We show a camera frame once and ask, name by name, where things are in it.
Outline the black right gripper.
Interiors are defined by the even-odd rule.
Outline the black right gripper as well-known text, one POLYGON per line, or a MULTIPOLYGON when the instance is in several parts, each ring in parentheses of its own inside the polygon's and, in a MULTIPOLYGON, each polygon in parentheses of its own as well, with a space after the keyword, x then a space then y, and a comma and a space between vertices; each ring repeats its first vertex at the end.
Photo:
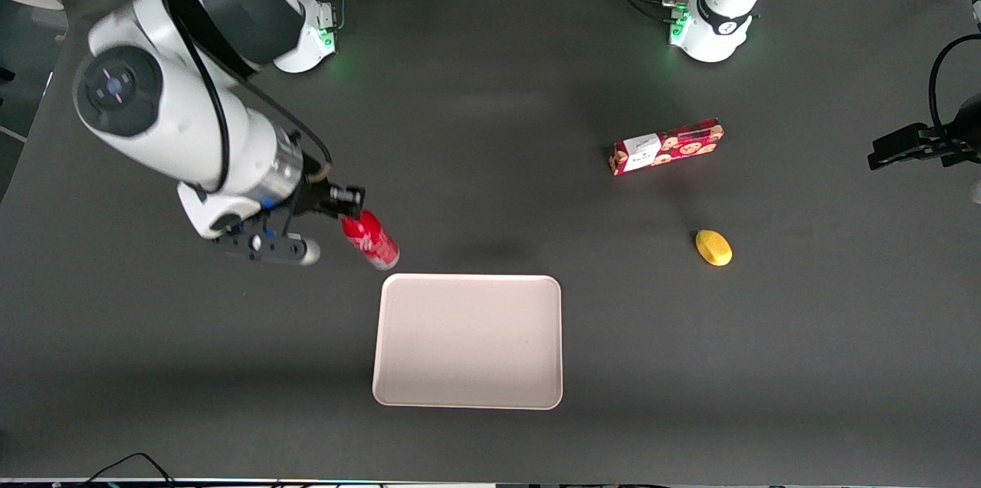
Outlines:
POLYGON ((338 185, 324 178, 313 182, 308 174, 285 202, 288 217, 326 215, 333 219, 358 221, 363 212, 366 190, 361 185, 338 185))

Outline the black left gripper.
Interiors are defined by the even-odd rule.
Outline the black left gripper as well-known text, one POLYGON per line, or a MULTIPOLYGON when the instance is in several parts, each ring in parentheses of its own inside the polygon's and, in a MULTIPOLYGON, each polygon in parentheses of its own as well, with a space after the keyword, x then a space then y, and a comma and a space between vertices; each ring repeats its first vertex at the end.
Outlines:
POLYGON ((949 125, 941 129, 914 123, 874 140, 868 156, 871 171, 910 160, 939 159, 943 167, 980 163, 980 129, 977 124, 949 125))

